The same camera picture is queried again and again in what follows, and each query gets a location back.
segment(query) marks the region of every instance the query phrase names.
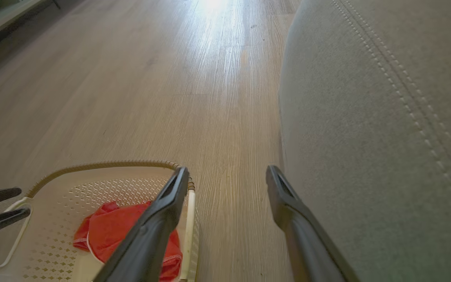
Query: laundry basket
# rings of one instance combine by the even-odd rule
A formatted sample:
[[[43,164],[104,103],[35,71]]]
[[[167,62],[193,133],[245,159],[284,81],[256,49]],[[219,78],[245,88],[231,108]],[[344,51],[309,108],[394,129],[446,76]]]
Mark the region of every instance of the laundry basket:
[[[31,215],[21,221],[20,233],[0,264],[0,282],[92,281],[102,263],[72,245],[83,219],[105,202],[125,206],[154,200],[178,167],[158,161],[107,162],[72,166],[43,178],[7,209],[27,206]],[[182,264],[176,281],[195,280],[199,245],[195,209],[195,186],[189,177],[177,225]]]

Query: red cloth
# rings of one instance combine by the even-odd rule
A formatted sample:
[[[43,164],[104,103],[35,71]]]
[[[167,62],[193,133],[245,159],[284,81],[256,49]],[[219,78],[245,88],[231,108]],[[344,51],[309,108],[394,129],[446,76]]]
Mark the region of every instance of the red cloth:
[[[115,201],[104,203],[94,214],[83,220],[74,234],[73,245],[84,251],[90,251],[102,262],[106,262],[125,239],[138,218],[150,205],[150,202],[127,207],[118,207]],[[177,230],[170,234],[166,245],[160,281],[171,281],[177,277],[182,263],[179,235]]]

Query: gray fabric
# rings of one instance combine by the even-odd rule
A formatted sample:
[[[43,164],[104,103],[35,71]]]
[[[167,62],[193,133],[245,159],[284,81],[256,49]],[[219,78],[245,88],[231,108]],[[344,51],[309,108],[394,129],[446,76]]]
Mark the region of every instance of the gray fabric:
[[[285,173],[363,281],[451,281],[451,1],[306,0]]]

